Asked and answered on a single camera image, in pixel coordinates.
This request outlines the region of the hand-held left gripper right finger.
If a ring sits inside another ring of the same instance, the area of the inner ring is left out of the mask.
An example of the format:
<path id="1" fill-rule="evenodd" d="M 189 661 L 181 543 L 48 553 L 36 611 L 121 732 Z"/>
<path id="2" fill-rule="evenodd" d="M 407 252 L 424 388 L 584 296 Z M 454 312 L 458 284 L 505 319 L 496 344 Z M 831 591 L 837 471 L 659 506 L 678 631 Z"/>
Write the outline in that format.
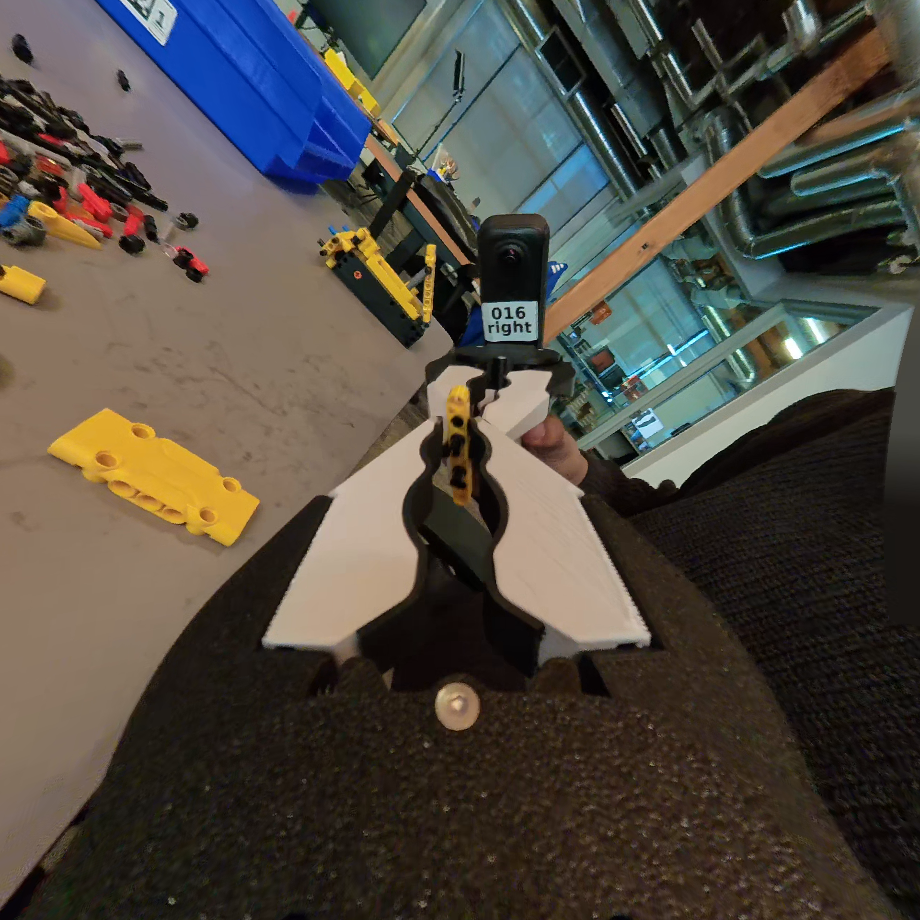
<path id="1" fill-rule="evenodd" d="M 491 424 L 482 477 L 506 512 L 493 550 L 500 596 L 536 620 L 536 661 L 650 648 L 650 628 L 585 511 L 581 489 Z"/>

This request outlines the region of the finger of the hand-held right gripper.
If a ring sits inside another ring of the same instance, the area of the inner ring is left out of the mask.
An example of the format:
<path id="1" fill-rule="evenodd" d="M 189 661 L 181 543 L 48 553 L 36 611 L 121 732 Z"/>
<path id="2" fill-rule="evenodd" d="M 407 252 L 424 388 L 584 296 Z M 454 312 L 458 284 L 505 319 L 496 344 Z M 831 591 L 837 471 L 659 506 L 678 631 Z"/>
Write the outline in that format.
<path id="1" fill-rule="evenodd" d="M 481 408 L 480 420 L 512 441 L 520 442 L 527 431 L 544 422 L 548 415 L 550 371 L 518 370 L 507 374 L 507 385 L 492 393 Z"/>
<path id="2" fill-rule="evenodd" d="M 427 385 L 428 418 L 435 420 L 445 416 L 446 402 L 450 392 L 458 385 L 468 385 L 477 377 L 477 368 L 472 365 L 448 365 L 437 372 Z"/>

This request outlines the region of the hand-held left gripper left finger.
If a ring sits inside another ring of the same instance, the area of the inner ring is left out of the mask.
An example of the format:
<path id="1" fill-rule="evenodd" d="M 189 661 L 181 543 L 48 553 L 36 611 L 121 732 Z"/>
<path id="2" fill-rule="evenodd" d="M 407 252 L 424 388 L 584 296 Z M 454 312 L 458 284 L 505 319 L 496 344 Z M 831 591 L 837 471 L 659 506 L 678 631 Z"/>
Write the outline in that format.
<path id="1" fill-rule="evenodd" d="M 403 517 L 422 476 L 427 420 L 334 489 L 331 505 L 262 638 L 266 649 L 361 655 L 359 629 L 405 601 L 419 550 Z"/>

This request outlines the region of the yellow beam with black pins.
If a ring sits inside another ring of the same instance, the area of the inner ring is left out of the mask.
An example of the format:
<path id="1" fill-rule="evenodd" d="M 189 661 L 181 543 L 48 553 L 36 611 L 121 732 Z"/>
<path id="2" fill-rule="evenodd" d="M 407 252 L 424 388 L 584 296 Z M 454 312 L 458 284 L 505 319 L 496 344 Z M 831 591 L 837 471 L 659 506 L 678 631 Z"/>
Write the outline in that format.
<path id="1" fill-rule="evenodd" d="M 445 404 L 443 455 L 454 504 L 465 508 L 475 498 L 479 474 L 473 453 L 473 411 L 468 385 L 454 385 Z"/>

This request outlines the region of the yellow rectangular panel brick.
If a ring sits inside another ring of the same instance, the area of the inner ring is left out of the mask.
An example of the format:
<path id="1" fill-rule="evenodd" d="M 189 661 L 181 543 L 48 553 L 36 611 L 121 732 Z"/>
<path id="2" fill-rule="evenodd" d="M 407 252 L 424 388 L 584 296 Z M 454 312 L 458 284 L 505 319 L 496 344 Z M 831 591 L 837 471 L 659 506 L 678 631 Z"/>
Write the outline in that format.
<path id="1" fill-rule="evenodd" d="M 109 408 L 63 433 L 48 454 L 133 506 L 221 546 L 233 546 L 259 508 L 236 477 Z"/>

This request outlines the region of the person's right forearm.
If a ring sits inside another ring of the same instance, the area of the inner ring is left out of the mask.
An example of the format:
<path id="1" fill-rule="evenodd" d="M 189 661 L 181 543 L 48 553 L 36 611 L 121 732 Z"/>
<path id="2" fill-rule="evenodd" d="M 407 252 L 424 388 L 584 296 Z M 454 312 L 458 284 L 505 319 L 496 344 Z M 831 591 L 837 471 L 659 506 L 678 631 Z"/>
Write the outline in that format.
<path id="1" fill-rule="evenodd" d="M 622 517 L 661 508 L 680 493 L 680 488 L 671 480 L 664 480 L 659 486 L 652 486 L 641 478 L 629 477 L 615 461 L 606 459 L 594 451 L 582 452 L 586 473 L 579 488 L 587 496 L 603 500 Z"/>

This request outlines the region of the person's right hand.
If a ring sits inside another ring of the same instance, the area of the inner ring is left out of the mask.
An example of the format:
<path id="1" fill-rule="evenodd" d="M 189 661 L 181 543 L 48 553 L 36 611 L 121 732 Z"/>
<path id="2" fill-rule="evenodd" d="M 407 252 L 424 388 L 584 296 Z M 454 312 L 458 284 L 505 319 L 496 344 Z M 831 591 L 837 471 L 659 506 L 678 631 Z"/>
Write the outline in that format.
<path id="1" fill-rule="evenodd" d="M 561 420 L 548 415 L 546 420 L 523 433 L 523 447 L 573 486 L 580 486 L 588 475 L 589 463 Z"/>

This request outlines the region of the yellow black brick assembly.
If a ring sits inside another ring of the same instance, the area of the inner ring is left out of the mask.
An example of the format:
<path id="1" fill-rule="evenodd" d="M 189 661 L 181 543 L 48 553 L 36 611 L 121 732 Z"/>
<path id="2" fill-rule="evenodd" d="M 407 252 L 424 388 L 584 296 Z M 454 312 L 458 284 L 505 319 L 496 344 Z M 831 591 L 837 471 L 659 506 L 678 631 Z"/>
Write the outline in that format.
<path id="1" fill-rule="evenodd" d="M 408 282 L 386 261 L 367 227 L 332 233 L 318 248 L 327 268 L 402 346 L 422 338 L 433 315 L 435 245 L 426 246 L 423 269 Z"/>

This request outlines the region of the wooden desk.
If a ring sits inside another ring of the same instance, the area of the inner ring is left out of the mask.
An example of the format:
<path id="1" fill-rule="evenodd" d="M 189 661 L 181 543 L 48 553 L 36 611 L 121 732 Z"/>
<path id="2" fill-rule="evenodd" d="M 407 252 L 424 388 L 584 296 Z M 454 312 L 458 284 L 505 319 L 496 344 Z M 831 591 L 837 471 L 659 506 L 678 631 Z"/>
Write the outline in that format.
<path id="1" fill-rule="evenodd" d="M 372 134 L 362 163 L 362 180 L 385 212 L 385 223 L 374 217 L 371 228 L 390 267 L 411 277 L 424 267 L 425 248 L 435 247 L 433 318 L 457 344 L 477 304 L 476 220 L 450 185 L 392 155 Z"/>

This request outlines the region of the silver ventilation ducts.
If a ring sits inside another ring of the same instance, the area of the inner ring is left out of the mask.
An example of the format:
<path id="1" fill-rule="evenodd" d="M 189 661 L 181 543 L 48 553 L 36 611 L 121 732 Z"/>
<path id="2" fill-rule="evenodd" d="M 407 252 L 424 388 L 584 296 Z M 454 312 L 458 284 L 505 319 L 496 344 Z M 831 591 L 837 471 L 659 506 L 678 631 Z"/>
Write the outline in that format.
<path id="1" fill-rule="evenodd" d="M 814 2 L 787 2 L 786 36 L 771 47 L 762 33 L 728 59 L 707 24 L 689 26 L 711 75 L 694 86 L 664 28 L 659 2 L 500 2 L 505 17 L 569 111 L 609 178 L 618 205 L 604 214 L 622 224 L 650 213 L 663 180 L 702 143 L 717 117 L 750 131 L 750 108 L 766 88 L 788 91 L 784 72 L 833 51 L 874 12 L 855 2 L 831 19 Z"/>

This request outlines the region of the black monitor screen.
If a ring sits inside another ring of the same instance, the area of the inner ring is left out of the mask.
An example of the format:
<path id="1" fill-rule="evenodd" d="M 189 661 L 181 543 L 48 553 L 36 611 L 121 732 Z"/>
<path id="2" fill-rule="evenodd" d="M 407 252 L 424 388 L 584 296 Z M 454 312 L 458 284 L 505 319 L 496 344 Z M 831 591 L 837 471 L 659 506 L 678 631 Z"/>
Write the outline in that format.
<path id="1" fill-rule="evenodd" d="M 425 1 L 310 1 L 310 17 L 327 26 L 351 52 L 365 75 L 376 77 L 408 29 L 424 11 Z"/>

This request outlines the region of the blue plastic storage bin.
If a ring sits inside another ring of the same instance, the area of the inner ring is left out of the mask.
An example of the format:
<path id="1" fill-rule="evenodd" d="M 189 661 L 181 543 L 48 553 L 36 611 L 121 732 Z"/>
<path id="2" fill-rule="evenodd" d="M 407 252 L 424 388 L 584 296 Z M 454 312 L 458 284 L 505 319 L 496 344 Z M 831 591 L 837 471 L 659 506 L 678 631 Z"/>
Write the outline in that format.
<path id="1" fill-rule="evenodd" d="M 270 1 L 99 1 L 263 176 L 346 180 L 371 124 Z"/>

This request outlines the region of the pile of black red pins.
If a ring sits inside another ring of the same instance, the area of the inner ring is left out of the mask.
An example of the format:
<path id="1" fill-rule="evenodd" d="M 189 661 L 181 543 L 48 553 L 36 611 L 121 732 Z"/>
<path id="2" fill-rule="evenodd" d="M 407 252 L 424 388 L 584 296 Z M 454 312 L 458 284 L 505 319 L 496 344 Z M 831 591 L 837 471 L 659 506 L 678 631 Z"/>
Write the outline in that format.
<path id="1" fill-rule="evenodd" d="M 204 282 L 210 267 L 178 240 L 198 228 L 198 216 L 171 209 L 115 139 L 29 80 L 2 77 L 2 205 L 17 195 L 40 201 L 83 224 L 100 249 L 137 258 L 157 248 L 191 282 Z"/>

